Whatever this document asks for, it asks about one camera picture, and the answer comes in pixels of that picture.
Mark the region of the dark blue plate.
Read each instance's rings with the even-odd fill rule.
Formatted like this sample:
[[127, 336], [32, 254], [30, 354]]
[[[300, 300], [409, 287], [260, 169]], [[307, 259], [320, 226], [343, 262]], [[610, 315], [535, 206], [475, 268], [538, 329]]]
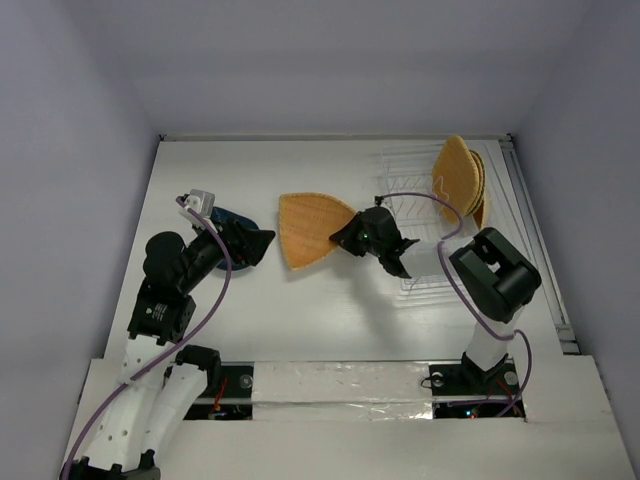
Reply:
[[222, 240], [225, 241], [227, 246], [231, 263], [228, 263], [225, 259], [215, 267], [216, 270], [226, 271], [228, 266], [231, 266], [232, 271], [241, 271], [251, 267], [251, 264], [246, 259], [246, 255], [242, 253], [241, 240], [237, 235], [237, 231], [229, 230], [225, 228], [231, 224], [239, 224], [251, 230], [257, 230], [258, 224], [243, 215], [237, 214], [233, 211], [224, 209], [222, 207], [214, 207], [211, 213], [211, 221], [216, 227], [221, 227], [219, 232]]

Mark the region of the square woven plate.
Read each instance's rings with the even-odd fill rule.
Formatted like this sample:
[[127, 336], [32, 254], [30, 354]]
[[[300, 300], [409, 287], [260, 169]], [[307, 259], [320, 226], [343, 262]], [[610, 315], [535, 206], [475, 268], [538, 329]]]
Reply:
[[450, 204], [461, 217], [475, 205], [480, 189], [474, 156], [461, 136], [449, 137], [432, 168], [432, 191]]
[[329, 237], [345, 227], [356, 210], [322, 193], [287, 193], [279, 197], [279, 239], [290, 270], [307, 268], [330, 255]]

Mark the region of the round bamboo plate green rim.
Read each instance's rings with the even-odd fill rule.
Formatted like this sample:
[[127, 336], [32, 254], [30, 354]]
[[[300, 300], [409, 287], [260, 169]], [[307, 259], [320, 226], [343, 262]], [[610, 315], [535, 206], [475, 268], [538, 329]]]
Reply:
[[482, 160], [481, 157], [478, 157], [476, 159], [476, 163], [478, 166], [478, 170], [479, 170], [479, 176], [480, 176], [480, 189], [479, 189], [479, 196], [476, 202], [476, 206], [475, 209], [473, 211], [473, 213], [475, 214], [481, 207], [481, 205], [483, 204], [484, 200], [485, 200], [485, 193], [486, 193], [486, 168], [485, 168], [485, 164], [484, 161]]

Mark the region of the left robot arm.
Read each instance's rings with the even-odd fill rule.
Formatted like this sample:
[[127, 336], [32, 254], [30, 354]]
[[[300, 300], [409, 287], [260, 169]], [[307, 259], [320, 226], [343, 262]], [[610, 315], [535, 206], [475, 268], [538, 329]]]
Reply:
[[275, 236], [230, 220], [206, 222], [190, 244], [171, 231], [147, 242], [117, 385], [83, 427], [61, 478], [160, 478], [161, 458], [194, 401], [223, 384], [219, 352], [190, 342], [191, 293], [219, 264], [258, 265]]

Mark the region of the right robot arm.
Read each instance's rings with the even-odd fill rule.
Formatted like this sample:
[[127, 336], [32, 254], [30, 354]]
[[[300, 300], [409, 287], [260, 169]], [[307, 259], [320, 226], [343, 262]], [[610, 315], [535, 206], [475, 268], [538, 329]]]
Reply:
[[346, 252], [377, 258], [390, 275], [417, 279], [441, 269], [476, 320], [461, 358], [460, 379], [482, 392], [497, 378], [521, 310], [541, 286], [536, 267], [493, 227], [472, 237], [452, 233], [436, 243], [402, 236], [389, 210], [357, 213], [329, 240]]

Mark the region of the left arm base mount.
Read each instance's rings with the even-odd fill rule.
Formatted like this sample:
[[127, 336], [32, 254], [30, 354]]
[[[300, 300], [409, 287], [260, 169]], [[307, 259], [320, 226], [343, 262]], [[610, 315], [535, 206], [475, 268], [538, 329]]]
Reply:
[[201, 394], [184, 416], [187, 421], [242, 421], [253, 417], [253, 363], [223, 363], [216, 387]]

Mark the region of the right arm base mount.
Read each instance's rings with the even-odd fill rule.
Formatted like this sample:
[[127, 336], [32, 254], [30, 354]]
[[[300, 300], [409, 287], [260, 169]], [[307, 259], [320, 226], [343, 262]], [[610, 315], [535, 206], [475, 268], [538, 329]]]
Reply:
[[461, 363], [428, 367], [420, 387], [431, 394], [433, 418], [465, 419], [526, 417], [519, 378], [511, 360], [488, 380], [473, 380]]

